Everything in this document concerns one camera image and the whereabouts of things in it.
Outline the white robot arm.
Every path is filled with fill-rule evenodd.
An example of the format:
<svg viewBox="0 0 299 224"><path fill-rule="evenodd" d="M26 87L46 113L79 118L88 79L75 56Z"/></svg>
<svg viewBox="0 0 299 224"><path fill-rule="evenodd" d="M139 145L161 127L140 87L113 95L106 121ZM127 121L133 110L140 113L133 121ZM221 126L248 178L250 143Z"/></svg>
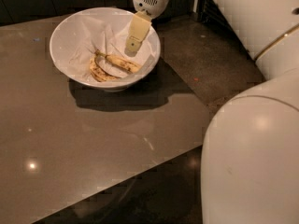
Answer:
<svg viewBox="0 0 299 224"><path fill-rule="evenodd" d="M213 2L265 81L208 126L203 224L299 224L299 0Z"/></svg>

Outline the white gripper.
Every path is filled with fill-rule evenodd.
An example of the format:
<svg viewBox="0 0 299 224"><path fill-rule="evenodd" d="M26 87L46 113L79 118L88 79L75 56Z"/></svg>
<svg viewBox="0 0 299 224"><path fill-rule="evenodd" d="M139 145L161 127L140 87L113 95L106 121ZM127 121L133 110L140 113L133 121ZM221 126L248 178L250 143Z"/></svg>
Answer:
<svg viewBox="0 0 299 224"><path fill-rule="evenodd" d="M138 52L151 27L151 19L159 17L170 0L133 0L136 14L133 15L126 38L126 48Z"/></svg>

